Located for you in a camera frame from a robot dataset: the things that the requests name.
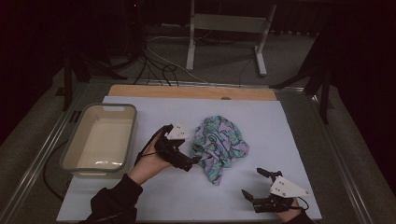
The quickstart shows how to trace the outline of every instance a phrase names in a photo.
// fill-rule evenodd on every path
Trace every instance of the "black sleeve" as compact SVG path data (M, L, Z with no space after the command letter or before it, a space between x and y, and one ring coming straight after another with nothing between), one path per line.
M300 215L284 224L314 224L314 222L306 215L305 211L302 211Z
M113 189L99 190L91 199L92 213L79 223L134 223L137 213L134 206L142 192L142 187L124 175Z

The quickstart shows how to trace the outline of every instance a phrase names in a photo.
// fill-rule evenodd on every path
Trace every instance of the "colorful towel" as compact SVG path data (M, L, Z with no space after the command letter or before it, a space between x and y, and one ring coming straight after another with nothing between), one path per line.
M222 116L208 117L195 130L192 144L192 156L201 156L199 165L209 181L218 186L222 177L222 168L232 164L248 154L249 145L242 139L238 127Z

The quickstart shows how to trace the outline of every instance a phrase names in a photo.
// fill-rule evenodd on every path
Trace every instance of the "cable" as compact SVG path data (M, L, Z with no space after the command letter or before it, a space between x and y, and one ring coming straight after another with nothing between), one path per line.
M151 68L151 66L154 66L155 68L159 69L162 72L163 79L167 82L167 84L169 86L172 86L172 84L169 82L169 79L166 77L167 73L173 74L175 81L178 85L178 80L177 80L177 76L175 73L177 68L173 64L164 64L164 63L158 62L158 61L150 58L149 56L147 56L144 52L141 52L139 59L140 59L139 62L142 63L144 65L144 67L143 67L142 71L140 72L139 76L137 77L137 79L134 81L134 84L137 82L137 80L139 78L141 78L141 76L143 74L143 70L147 67L148 68L148 76L150 73L153 74L162 85L163 83L158 79L158 77L154 74L154 71Z
M302 209L302 210L308 210L309 209L309 204L308 204L308 202L306 201L306 200L304 200L303 198L301 198L301 197L298 197L298 199L300 199L300 200L302 200L305 204L306 204L306 208L302 208L301 206L300 206L300 209Z
M137 154L136 160L134 161L134 166L137 165L137 163L140 161L140 159L142 157L145 156L145 151L148 149L149 144L154 140L154 138L161 133L163 130L165 130L167 127L169 127L169 125L166 126L162 126L159 130L157 130L157 132L155 132L154 135L151 136L151 138L148 140L148 142L146 143L146 145L143 147L143 149Z
M44 180L44 184L47 186L47 188L49 189L49 191L50 191L53 195L55 195L59 200L61 200L62 202L64 201L64 197L63 197L61 194L57 193L57 192L50 186L50 184L49 184L48 181L47 181L47 177L46 177L47 174L46 174L46 172L47 172L47 164L49 163L50 158L52 157L52 155L53 155L59 148L61 148L62 146L64 146L67 142L68 142L68 140L62 142L59 146L57 146L55 149L53 149L53 150L51 151L51 153L49 154L49 157L47 158L46 162L44 163L44 167L43 167L43 180Z
M202 82L204 82L204 83L206 83L206 84L209 84L209 85L211 85L211 86L213 86L213 87L216 87L215 84L210 83L210 82L207 82L207 81L205 81L205 80L203 80L203 79L201 79L201 78L198 78L198 77L194 76L193 74L191 74L189 71L187 71L187 69L181 67L180 65L177 65L177 64L175 64L175 63L172 63L172 62L166 60L165 58L159 56L158 54L154 53L149 47L147 47L147 50L148 50L149 52L151 52L152 54L154 54L155 56L157 56L158 58L160 58L160 59L162 59L162 60L164 60L164 61L166 61L166 62L168 62L168 63L170 63L170 64L172 64L172 65L174 65L174 66L176 66L176 67L178 67L178 68L180 68L181 70L185 71L190 77L193 77L193 78L195 78L195 79L197 79L197 80L200 80L200 81L202 81Z
M139 75L137 76L137 78L134 80L134 85L136 84L137 80L139 80L139 78L142 76L143 72L145 71L146 68L146 64L143 66L143 68L140 70Z

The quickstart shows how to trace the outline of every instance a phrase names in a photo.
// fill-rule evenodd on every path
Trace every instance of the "plastic tray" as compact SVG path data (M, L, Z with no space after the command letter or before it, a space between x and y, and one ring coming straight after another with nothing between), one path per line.
M72 133L61 167L82 178L121 178L128 172L134 105L88 105Z

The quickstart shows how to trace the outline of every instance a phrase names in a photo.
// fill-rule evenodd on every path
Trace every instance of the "table leg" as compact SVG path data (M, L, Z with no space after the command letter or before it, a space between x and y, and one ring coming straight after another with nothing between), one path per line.
M189 44L189 52L187 54L187 65L186 69L188 71L192 71L194 67L194 52L195 52L195 43L194 43L194 18L195 18L195 12L194 12L194 5L195 5L195 0L191 0L191 15L190 15L190 44Z
M256 46L255 53L257 59L257 65L259 66L260 76L267 76L267 69L265 68L264 58L262 57L262 48L264 47L265 40L267 39L268 33L271 28L271 22L274 17L276 10L276 5L272 5L270 12L268 13L267 17L264 20L264 24L262 25L262 40L259 46Z

